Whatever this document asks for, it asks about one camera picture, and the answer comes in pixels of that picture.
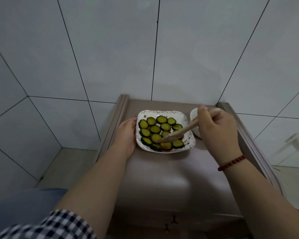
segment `person's left arm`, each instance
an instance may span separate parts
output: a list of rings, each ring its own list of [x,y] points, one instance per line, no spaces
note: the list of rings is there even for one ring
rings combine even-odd
[[[84,218],[98,239],[105,237],[110,223],[126,161],[136,146],[135,132],[136,118],[122,122],[106,154],[55,207]]]

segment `wooden brush handle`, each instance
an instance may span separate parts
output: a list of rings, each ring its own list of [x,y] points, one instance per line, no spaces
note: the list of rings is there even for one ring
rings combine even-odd
[[[215,108],[213,110],[209,111],[210,116],[213,118],[214,116],[218,115],[220,113],[221,109],[220,108]],[[194,127],[196,127],[198,125],[198,119],[192,121],[190,124],[188,124],[186,127],[176,131],[176,132],[172,132],[170,133],[170,136],[176,137],[178,135],[184,135],[186,132],[188,132],[189,130],[192,130]]]

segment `white bowl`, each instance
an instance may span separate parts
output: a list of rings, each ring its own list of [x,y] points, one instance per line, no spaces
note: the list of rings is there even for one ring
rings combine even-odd
[[[193,119],[197,116],[197,108],[193,109],[191,112],[190,112],[190,122],[193,121]],[[198,136],[199,138],[201,138],[200,136],[200,133],[199,133],[199,128],[198,127],[195,127],[192,129],[193,133]]]
[[[141,148],[143,148],[146,151],[155,152],[155,153],[178,153],[178,152],[185,151],[185,150],[190,149],[195,146],[196,139],[195,139],[192,131],[188,131],[184,134],[184,138],[182,139],[182,141],[184,142],[185,146],[183,148],[173,148],[170,151],[157,152],[157,151],[152,150],[148,146],[145,146],[144,144],[142,144],[142,142],[141,142],[142,136],[140,135],[141,129],[138,126],[139,121],[142,119],[146,120],[148,117],[154,117],[156,119],[156,117],[158,117],[158,116],[165,116],[167,118],[173,117],[176,120],[176,123],[181,124],[183,127],[188,125],[187,118],[182,112],[178,112],[178,111],[162,112],[162,111],[150,111],[150,110],[142,111],[138,114],[137,121],[136,121],[137,122],[136,123],[136,142]]]

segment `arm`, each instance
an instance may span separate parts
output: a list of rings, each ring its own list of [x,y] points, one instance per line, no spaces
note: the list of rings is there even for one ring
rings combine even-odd
[[[136,141],[136,118],[122,122],[113,145],[95,166],[70,189],[55,209],[72,211],[94,230],[98,239],[105,237],[123,178],[127,159]]]
[[[202,105],[198,119],[204,144],[220,166],[242,155],[233,116],[222,111],[212,119]],[[299,212],[247,159],[224,173],[255,238],[299,238]]]

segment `decorative plate border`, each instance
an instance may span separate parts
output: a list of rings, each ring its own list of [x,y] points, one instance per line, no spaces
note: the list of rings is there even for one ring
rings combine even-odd
[[[171,151],[157,152],[157,151],[152,150],[148,146],[145,146],[144,144],[142,144],[142,142],[141,142],[142,136],[140,135],[141,129],[139,128],[138,123],[140,120],[147,118],[148,116],[146,114],[148,114],[149,112],[156,113],[157,115],[162,115],[162,116],[166,116],[166,114],[178,114],[178,115],[181,115],[184,118],[185,123],[188,124],[188,120],[187,120],[187,117],[185,116],[185,114],[182,112],[179,112],[179,111],[151,111],[151,110],[141,111],[137,115],[137,121],[136,121],[136,142],[142,149],[144,149],[146,151],[154,152],[154,153],[178,153],[181,151],[188,150],[195,146],[196,139],[195,139],[195,136],[192,131],[185,133],[184,138],[183,138],[183,142],[184,142],[185,146],[183,148],[176,148],[176,149],[173,148]]]

